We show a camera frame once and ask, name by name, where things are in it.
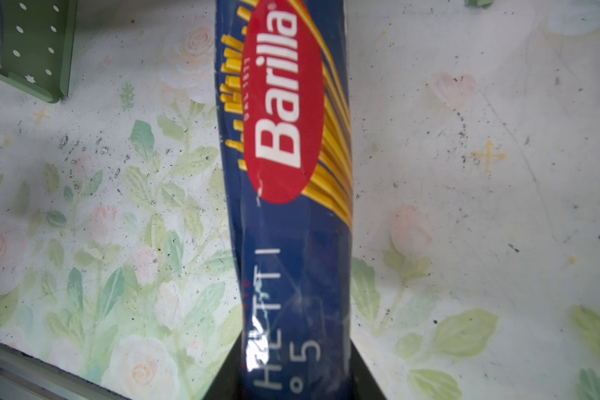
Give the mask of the blue Barilla spaghetti box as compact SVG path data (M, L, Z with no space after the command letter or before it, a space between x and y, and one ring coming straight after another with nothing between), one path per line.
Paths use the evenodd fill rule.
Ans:
M348 399L352 122L341 1L219 1L240 397Z

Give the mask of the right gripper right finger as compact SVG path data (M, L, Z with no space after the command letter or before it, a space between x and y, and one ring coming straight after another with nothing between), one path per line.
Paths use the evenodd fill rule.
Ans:
M354 342L351 342L350 372L351 400L387 399Z

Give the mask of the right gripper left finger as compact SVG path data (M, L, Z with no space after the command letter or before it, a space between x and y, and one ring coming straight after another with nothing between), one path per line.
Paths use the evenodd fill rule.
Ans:
M240 362L242 335L238 335L203 400L240 400Z

